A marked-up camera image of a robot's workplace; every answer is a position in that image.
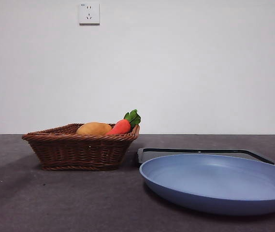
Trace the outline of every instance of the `basket rim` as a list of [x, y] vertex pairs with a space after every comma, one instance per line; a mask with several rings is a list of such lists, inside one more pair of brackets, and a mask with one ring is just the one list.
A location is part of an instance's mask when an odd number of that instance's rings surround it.
[[32, 140], [36, 139], [54, 139], [54, 140], [112, 140], [112, 141], [121, 141], [121, 140], [135, 140], [139, 136], [139, 125], [135, 125], [130, 133], [126, 134], [113, 134], [113, 135], [79, 135], [76, 133], [65, 134], [65, 133], [47, 133], [46, 131], [61, 129], [64, 127], [72, 126], [72, 125], [83, 125], [83, 123], [71, 123], [64, 126], [40, 130], [35, 132], [29, 132], [22, 136], [24, 140]]

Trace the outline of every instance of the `green leaves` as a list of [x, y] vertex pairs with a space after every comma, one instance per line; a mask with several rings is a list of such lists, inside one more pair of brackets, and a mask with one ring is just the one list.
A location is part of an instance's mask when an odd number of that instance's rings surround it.
[[137, 110], [132, 110], [130, 113], [127, 112], [126, 115], [124, 115], [124, 119], [129, 121], [131, 128], [141, 122], [141, 117], [137, 114]]

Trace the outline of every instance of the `plush vegetable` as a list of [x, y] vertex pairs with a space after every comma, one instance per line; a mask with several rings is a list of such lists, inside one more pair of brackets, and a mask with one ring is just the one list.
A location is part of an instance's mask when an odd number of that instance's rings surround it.
[[109, 124], [106, 123], [100, 123], [100, 122], [89, 122], [81, 127], [79, 127], [76, 131], [76, 134], [79, 135], [105, 135], [107, 132], [109, 132], [112, 129], [112, 127]]
[[128, 133], [140, 122], [141, 117], [137, 114], [137, 110], [132, 110], [130, 113], [127, 112], [124, 119], [118, 121], [106, 135]]

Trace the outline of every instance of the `potato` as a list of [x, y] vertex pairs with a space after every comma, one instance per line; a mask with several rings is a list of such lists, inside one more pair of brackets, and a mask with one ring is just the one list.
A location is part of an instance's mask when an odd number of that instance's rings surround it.
[[76, 131], [76, 134], [79, 135], [105, 135], [107, 132], [109, 132], [112, 129], [112, 127], [109, 124], [106, 123], [100, 123], [100, 122], [89, 122], [81, 127], [79, 127]]

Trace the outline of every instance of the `wall socket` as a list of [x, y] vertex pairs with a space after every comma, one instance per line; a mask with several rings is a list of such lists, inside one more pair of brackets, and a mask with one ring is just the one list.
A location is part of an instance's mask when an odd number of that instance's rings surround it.
[[79, 5], [79, 24], [100, 24], [100, 4], [96, 2], [81, 3]]

